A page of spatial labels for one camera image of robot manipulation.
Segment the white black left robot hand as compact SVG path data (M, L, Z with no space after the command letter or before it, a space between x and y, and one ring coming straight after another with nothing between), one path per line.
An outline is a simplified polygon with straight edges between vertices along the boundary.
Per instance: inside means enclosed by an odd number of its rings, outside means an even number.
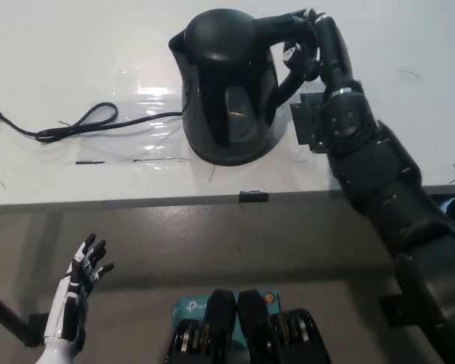
M106 254L106 242L95 240L96 235L91 233L75 252L59 281L44 332L44 338L65 340L78 352L86 339L88 297L96 283L114 268L112 263L97 266Z

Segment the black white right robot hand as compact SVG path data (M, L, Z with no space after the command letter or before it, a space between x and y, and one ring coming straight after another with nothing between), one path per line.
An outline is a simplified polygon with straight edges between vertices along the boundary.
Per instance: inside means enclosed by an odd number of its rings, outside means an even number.
M313 37L304 43L285 42L284 64L307 81L319 77L325 85L325 99L358 90L347 46L334 18L308 8L292 15L309 26Z

